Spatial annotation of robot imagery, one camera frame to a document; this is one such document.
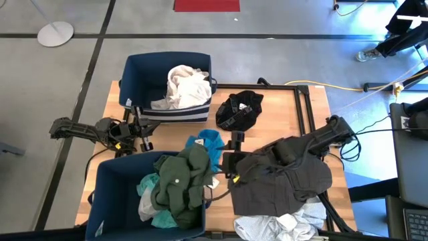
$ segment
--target white round base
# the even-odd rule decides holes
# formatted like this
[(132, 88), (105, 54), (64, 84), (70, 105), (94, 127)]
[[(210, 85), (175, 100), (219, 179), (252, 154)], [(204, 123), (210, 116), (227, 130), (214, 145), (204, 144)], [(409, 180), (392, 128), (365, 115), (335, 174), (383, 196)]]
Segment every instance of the white round base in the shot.
[(45, 47), (56, 47), (63, 45), (73, 37), (74, 29), (69, 23), (57, 21), (53, 25), (59, 33), (50, 25), (43, 27), (37, 35), (39, 43)]

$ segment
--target blue storage bin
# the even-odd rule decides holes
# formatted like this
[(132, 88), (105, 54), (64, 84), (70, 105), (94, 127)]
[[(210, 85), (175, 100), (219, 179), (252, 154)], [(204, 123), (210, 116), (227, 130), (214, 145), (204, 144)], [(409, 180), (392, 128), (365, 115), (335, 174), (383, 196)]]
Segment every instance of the blue storage bin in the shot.
[[(201, 206), (201, 225), (190, 229), (155, 228), (152, 220), (140, 220), (140, 196), (136, 186), (154, 173), (153, 163), (161, 155), (178, 152), (154, 151), (102, 162), (98, 166), (92, 209), (86, 228), (87, 240), (182, 240), (205, 232), (205, 206)], [(102, 225), (102, 234), (95, 237)]]
[(211, 77), (211, 56), (193, 52), (159, 52), (129, 56), (120, 83), (119, 103), (125, 108), (141, 106), (142, 117), (164, 123), (200, 123), (208, 119), (211, 99), (205, 104), (177, 110), (152, 110), (150, 102), (167, 94), (169, 71), (179, 65), (209, 73), (211, 91), (217, 89)]

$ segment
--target gray floor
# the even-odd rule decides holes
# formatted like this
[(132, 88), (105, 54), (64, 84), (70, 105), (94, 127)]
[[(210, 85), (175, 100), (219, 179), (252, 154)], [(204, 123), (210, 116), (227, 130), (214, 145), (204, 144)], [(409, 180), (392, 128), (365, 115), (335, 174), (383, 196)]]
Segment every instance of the gray floor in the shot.
[[(108, 0), (37, 0), (54, 21), (69, 21), (76, 33), (98, 33)], [(355, 4), (342, 4), (347, 11)], [(391, 3), (368, 3), (354, 15), (339, 17), (330, 1), (241, 1), (240, 13), (175, 13), (173, 0), (117, 0), (108, 33), (281, 33), (384, 35), (395, 11)], [(45, 25), (29, 1), (11, 1), (0, 9), (0, 33), (37, 33)], [(32, 228), (60, 145), (49, 139), (51, 122), (70, 116), (96, 39), (73, 39), (43, 48), (35, 39), (0, 38), (0, 140), (24, 148), (24, 157), (0, 158), (0, 232)], [(94, 124), (104, 110), (112, 80), (119, 80), (130, 54), (193, 51), (211, 54), (213, 75), (221, 83), (271, 83), (314, 80), (360, 88), (365, 82), (390, 82), (413, 67), (414, 49), (397, 56), (359, 63), (357, 51), (376, 42), (316, 39), (105, 39), (80, 121)], [(332, 112), (367, 94), (327, 89)], [(417, 101), (426, 94), (402, 94)], [(395, 99), (379, 93), (337, 114), (357, 131), (388, 113)], [(375, 128), (390, 127), (389, 122)], [(362, 157), (346, 163), (350, 173), (373, 179), (396, 176), (392, 135), (362, 136)], [(74, 140), (53, 203), (47, 228), (74, 224), (86, 161), (93, 144)]]

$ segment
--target wooden table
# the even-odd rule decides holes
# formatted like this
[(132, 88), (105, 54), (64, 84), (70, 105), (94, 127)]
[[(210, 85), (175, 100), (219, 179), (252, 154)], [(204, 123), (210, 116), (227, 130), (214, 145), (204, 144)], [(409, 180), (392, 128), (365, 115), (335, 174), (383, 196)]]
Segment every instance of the wooden table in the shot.
[[(316, 128), (323, 127), (326, 124), (326, 118), (330, 116), (327, 96), (323, 86), (310, 86), (310, 100), (313, 109), (313, 115)], [(150, 141), (157, 151), (181, 151), (190, 135), (199, 133), (202, 129), (216, 129), (221, 133), (223, 141), (226, 143), (231, 138), (231, 133), (223, 131), (215, 126), (215, 113), (221, 103), (226, 101), (231, 93), (241, 92), (242, 89), (217, 89), (211, 101), (209, 117), (206, 123), (201, 124), (162, 124), (150, 137)], [(245, 142), (242, 143), (243, 151), (253, 151), (264, 146), (280, 137), (300, 136), (298, 117), (296, 112), (296, 102), (293, 91), (289, 90), (255, 90), (263, 94), (262, 113), (257, 118), (257, 123), (245, 132)], [(106, 108), (103, 117), (112, 117), (122, 119), (124, 108), (118, 103), (119, 87), (117, 81), (113, 81), (108, 95)], [(301, 96), (302, 109), (305, 110), (304, 97)], [(308, 116), (304, 114), (306, 132), (309, 133)], [(136, 141), (136, 147), (139, 149), (141, 140)], [(101, 151), (104, 147), (97, 143), (94, 153)], [(76, 224), (82, 224), (89, 218), (90, 204), (87, 199), (89, 194), (95, 188), (96, 170), (100, 162), (113, 159), (114, 152), (106, 151), (93, 158), (88, 178), (86, 180), (82, 199), (80, 202)], [(343, 172), (342, 163), (334, 157), (327, 156), (325, 162), (332, 171), (332, 187), (328, 190), (328, 197), (340, 217), (354, 230), (356, 224), (354, 213), (349, 198), (348, 187)], [(216, 197), (227, 190), (227, 182), (224, 175), (218, 175), (216, 178), (220, 181), (217, 188), (213, 190), (213, 196)], [(213, 202), (207, 209), (206, 230), (207, 231), (224, 231), (232, 232), (233, 221), (237, 216), (233, 214), (231, 196), (227, 195), (221, 200)]]

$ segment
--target green jacket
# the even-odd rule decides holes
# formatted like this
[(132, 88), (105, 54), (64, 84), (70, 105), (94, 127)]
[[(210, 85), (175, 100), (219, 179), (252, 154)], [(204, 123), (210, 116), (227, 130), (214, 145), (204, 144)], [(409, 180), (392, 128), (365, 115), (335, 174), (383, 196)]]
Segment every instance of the green jacket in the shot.
[(163, 155), (154, 169), (160, 179), (151, 194), (153, 208), (170, 210), (180, 228), (199, 225), (203, 186), (213, 183), (207, 149), (194, 144), (175, 157)]

